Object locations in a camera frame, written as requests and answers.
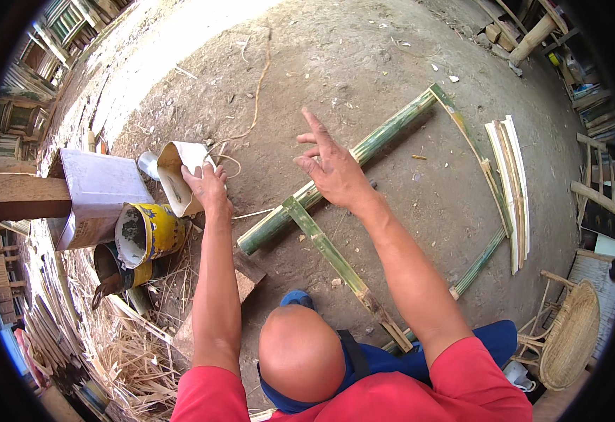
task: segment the red t-shirt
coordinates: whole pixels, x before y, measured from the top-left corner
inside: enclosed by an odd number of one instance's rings
[[[463,338],[430,369],[433,388],[399,372],[377,373],[329,401],[274,422],[531,421],[532,406],[510,384],[481,341]],[[242,381],[218,367],[196,367],[178,383],[172,422],[248,421]]]

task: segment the black strap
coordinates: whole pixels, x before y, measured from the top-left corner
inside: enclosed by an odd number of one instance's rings
[[[343,341],[343,346],[345,347],[350,360],[352,361],[355,382],[371,375],[371,368],[368,367],[366,356],[363,355],[362,348],[359,344],[354,341],[352,334],[347,330],[337,330],[337,332]]]

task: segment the wooden stool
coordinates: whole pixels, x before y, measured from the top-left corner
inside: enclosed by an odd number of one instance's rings
[[[549,390],[560,391],[572,384],[587,366],[598,339],[601,312],[594,285],[586,278],[575,284],[565,278],[542,270],[547,287],[537,315],[519,330],[518,342],[523,350],[512,358],[521,363],[539,366],[540,381]],[[568,287],[563,303],[546,302],[549,282],[554,280]],[[548,310],[558,314],[547,331],[532,335],[540,316]],[[532,323],[531,333],[521,332]],[[525,350],[537,354],[533,360],[523,359]]]

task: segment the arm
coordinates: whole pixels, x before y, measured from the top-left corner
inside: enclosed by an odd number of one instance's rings
[[[303,115],[312,133],[299,143],[317,146],[294,159],[314,180],[317,189],[339,207],[348,208],[367,229],[385,269],[392,299],[399,313],[418,336],[427,366],[454,342],[472,336],[443,278],[399,220],[381,194],[368,184],[349,152],[331,139],[328,131],[306,109]],[[312,157],[319,156],[321,163]]]
[[[210,164],[195,168],[195,175],[185,166],[181,170],[206,216],[191,313],[193,367],[220,367],[239,377],[242,317],[233,264],[233,205],[224,187],[227,175],[223,167],[214,172]]]

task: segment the bamboo chair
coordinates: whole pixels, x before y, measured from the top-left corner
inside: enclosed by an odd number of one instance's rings
[[[575,382],[589,363],[598,339],[599,300],[594,285],[586,278],[573,283],[545,270],[540,274],[547,278],[545,294],[537,315],[519,330],[518,342],[523,349],[512,360],[538,366],[542,384],[549,390],[560,391]],[[552,280],[568,288],[561,303],[545,301]],[[548,330],[533,335],[540,317],[552,310],[557,311],[557,315]],[[522,333],[531,324],[530,334]],[[537,358],[523,359],[526,350],[533,351]]]

